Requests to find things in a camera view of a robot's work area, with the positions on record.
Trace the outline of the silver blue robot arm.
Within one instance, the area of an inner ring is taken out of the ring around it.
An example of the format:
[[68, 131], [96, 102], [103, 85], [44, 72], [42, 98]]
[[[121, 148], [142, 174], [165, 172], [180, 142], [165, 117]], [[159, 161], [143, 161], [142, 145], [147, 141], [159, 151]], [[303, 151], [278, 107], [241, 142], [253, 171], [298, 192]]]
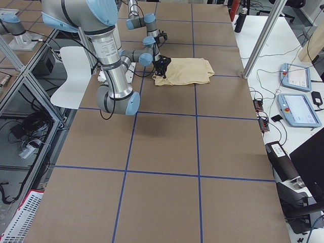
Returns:
[[129, 30], [146, 27], [147, 36], [155, 39], [156, 44], [161, 47], [168, 39], [167, 33], [157, 27], [154, 13], [144, 14], [137, 1], [127, 1], [129, 17], [126, 26]]
[[115, 1], [42, 1], [43, 21], [48, 26], [67, 32], [82, 29], [91, 39], [95, 56], [102, 67], [107, 83], [97, 90], [98, 107], [110, 114], [134, 115], [140, 106], [140, 95], [127, 82], [126, 72], [133, 62], [142, 66], [154, 66], [155, 74], [166, 77], [171, 62], [159, 50], [160, 38], [167, 38], [159, 32], [153, 13], [139, 15], [137, 1], [128, 1], [129, 30], [145, 27], [147, 37], [141, 50], [121, 50], [119, 34], [115, 33], [118, 10]]

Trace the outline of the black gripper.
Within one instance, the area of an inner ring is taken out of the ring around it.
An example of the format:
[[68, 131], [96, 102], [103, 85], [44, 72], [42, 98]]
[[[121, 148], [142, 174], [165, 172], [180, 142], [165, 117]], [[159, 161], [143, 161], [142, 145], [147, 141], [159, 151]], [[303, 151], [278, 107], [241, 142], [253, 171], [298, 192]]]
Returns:
[[166, 78], [167, 67], [170, 63], [171, 58], [159, 55], [158, 60], [153, 62], [155, 67], [155, 74], [161, 75], [163, 78]]
[[168, 39], [168, 35], [164, 31], [155, 30], [151, 33], [151, 36], [154, 38], [157, 45], [163, 45]]

